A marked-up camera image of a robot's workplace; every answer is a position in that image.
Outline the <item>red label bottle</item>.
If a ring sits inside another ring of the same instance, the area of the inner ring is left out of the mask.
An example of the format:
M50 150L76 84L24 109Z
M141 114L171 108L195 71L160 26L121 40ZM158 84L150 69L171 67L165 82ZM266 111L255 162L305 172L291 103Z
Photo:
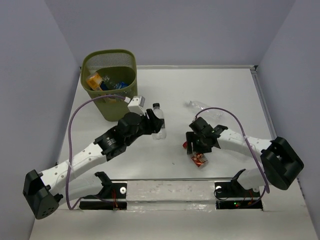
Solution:
M198 168L203 168L205 165L208 164L208 159L204 155L203 151L204 148L195 143L188 143L185 141L182 145L182 147L186 150L186 154L188 158L198 167Z

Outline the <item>blue label bottle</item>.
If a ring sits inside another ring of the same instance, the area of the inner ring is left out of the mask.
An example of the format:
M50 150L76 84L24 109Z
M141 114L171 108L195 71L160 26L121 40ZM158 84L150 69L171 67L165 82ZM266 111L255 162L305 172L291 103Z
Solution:
M121 98L102 98L100 99L100 102L103 104L115 104L123 102L124 100Z
M101 77L102 79L102 89L104 91L117 90L118 84L108 75Z
M119 82L119 83L117 83L117 84L115 85L115 89L116 89L116 90L124 89L124 88L126 88L126 87L128 87L128 86L129 86L129 85L128 85L127 83L121 81L121 82Z

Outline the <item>orange label bottle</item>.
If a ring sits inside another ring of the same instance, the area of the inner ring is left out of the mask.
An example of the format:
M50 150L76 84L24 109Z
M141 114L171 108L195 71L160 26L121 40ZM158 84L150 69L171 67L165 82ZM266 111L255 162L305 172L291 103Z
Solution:
M103 83L102 77L97 73L92 73L86 78L86 83L89 85L89 87L94 91L103 91L102 83Z

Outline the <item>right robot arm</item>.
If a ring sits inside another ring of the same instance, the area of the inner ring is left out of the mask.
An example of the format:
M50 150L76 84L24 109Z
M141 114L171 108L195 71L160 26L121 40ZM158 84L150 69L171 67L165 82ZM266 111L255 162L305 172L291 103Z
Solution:
M270 185L285 191L304 168L303 161L283 137L274 140L249 137L224 125L212 127L202 117L189 127L184 143L189 155L206 154L218 148L253 158L256 168L239 170L231 180L230 190L235 196Z

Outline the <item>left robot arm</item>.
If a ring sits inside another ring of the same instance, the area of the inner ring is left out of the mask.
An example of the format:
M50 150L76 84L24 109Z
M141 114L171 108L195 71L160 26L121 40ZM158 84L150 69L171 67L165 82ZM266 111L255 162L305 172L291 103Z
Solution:
M157 134L164 122L164 117L150 108L143 115L128 112L76 155L47 170L29 171L22 194L34 217L41 220L51 215L63 200L71 198L62 192L71 181L124 153L140 136Z

